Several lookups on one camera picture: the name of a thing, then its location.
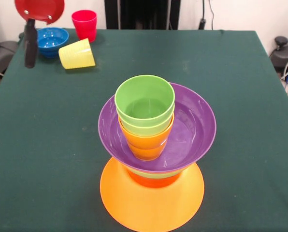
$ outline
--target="green cup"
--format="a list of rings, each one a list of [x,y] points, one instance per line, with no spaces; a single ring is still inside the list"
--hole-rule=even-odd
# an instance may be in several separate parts
[[[171,84],[152,75],[132,77],[115,93],[115,105],[123,126],[124,122],[134,127],[154,127],[167,120],[170,122],[174,101]]]
[[[165,131],[168,126],[170,125],[172,119],[172,115],[162,123],[155,125],[153,127],[136,127],[128,122],[125,122],[124,120],[120,119],[121,124],[123,127],[130,132],[131,134],[140,136],[140,137],[150,137],[154,136],[156,134],[159,134],[163,131]]]

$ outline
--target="orange cup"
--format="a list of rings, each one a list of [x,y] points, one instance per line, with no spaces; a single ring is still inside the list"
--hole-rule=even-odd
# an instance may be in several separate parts
[[[141,160],[150,161],[158,158],[164,150],[173,127],[174,114],[166,130],[150,137],[141,137],[131,134],[123,127],[119,117],[118,121],[133,154]]]

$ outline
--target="purple bowl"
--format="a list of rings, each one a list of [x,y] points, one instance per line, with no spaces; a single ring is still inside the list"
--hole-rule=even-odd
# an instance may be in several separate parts
[[[171,83],[175,91],[175,119],[168,143],[153,161],[142,161],[130,151],[119,127],[114,96],[102,108],[98,132],[105,149],[128,167],[151,173],[172,172],[198,161],[211,147],[216,119],[209,104],[196,92]]]

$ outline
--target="red cup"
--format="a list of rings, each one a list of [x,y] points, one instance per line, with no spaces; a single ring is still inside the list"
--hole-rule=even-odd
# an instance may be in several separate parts
[[[93,42],[97,33],[97,14],[90,10],[76,11],[72,14],[72,21],[80,40],[89,39]]]

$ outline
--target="white wall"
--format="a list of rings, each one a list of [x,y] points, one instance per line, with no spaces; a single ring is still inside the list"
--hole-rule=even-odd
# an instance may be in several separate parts
[[[267,51],[274,38],[288,37],[288,0],[211,0],[214,29],[255,30]],[[197,29],[202,17],[202,0],[181,0],[179,29]],[[212,14],[205,0],[205,29],[211,29]]]
[[[205,2],[205,29],[210,29],[212,15],[208,0]],[[275,48],[277,35],[288,37],[288,0],[211,0],[211,3],[214,29],[255,30],[268,53]],[[97,27],[106,28],[104,0],[65,0],[62,17],[51,26],[73,28],[71,14],[80,9],[97,12]],[[179,29],[197,29],[201,16],[202,0],[181,0]],[[17,40],[24,25],[14,0],[0,0],[0,41]],[[37,27],[45,27],[45,23],[38,22]]]
[[[65,0],[65,9],[61,18],[49,27],[74,28],[71,15],[73,12],[89,9],[97,13],[97,28],[105,29],[105,8],[103,0]],[[18,40],[19,33],[24,31],[25,20],[15,8],[14,0],[0,0],[0,42]],[[36,22],[36,27],[46,27],[45,22]]]

